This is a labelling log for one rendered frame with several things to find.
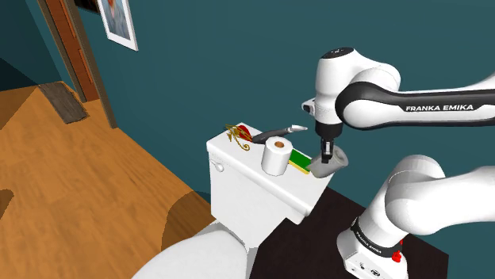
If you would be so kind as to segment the red and gold ornament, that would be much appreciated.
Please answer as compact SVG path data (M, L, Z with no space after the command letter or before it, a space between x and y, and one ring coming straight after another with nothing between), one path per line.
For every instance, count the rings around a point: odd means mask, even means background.
M252 142L252 136L244 125L226 124L224 130L227 132L227 137L230 142L235 141L244 151L249 151L251 149L248 142ZM247 143L241 143L239 140L245 140Z

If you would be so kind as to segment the green and yellow sponge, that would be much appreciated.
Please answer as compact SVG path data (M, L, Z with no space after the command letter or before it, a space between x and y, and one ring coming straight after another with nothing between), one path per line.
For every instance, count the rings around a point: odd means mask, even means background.
M297 149L291 151L289 164L300 170L303 174L309 174L308 166L311 164L311 158L301 153Z

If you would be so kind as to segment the white framed wall picture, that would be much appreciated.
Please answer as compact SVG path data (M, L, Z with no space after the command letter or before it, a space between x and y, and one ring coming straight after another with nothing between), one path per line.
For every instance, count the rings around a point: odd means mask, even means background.
M107 38L137 52L138 45L129 0L97 1Z

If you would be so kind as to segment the brown wooden door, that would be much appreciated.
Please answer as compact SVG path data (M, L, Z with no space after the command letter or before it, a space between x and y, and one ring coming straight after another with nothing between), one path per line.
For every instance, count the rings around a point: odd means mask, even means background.
M82 102L99 100L111 128L117 121L75 0L36 0Z

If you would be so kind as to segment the dark robot stand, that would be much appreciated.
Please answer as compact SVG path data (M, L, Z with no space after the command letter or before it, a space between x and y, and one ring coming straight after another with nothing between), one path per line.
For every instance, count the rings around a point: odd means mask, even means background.
M357 279L343 267L337 235L364 207L325 189L309 216L283 220L259 246L250 279ZM404 238L409 279L447 279L448 254L417 238Z

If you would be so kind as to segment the black and silver brush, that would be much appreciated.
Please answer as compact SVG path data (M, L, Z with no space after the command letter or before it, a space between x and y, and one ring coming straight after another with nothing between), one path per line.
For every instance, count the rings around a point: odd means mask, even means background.
M271 137L283 137L287 134L294 133L294 132L300 132L300 131L305 131L307 130L307 127L300 126L297 124L292 124L288 128L282 128L282 129L277 129L277 130L270 130L267 132L262 132L256 136L253 136L251 138L251 141L256 144L265 144L267 140Z

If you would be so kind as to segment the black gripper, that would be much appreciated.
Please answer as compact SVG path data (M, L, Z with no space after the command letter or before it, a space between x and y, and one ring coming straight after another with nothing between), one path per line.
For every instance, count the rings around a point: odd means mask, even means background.
M316 122L316 134L322 139L320 141L321 162L328 163L328 155L333 155L333 140L340 136L343 131L343 123L325 124Z

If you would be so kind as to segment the white toilet paper roll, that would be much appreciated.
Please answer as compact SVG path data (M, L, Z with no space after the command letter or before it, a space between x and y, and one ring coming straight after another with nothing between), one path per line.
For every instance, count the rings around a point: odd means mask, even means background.
M265 142L261 161L262 170L272 176L285 173L293 150L292 143L281 136L272 136Z

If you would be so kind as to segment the grey cup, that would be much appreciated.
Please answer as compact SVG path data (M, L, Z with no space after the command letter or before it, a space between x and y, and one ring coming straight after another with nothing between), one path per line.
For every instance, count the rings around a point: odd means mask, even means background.
M311 159L308 169L315 178L326 178L327 176L334 174L336 171L346 167L348 163L348 158L344 151L335 145L333 147L332 158L328 161L328 163L323 163L322 154L319 154Z

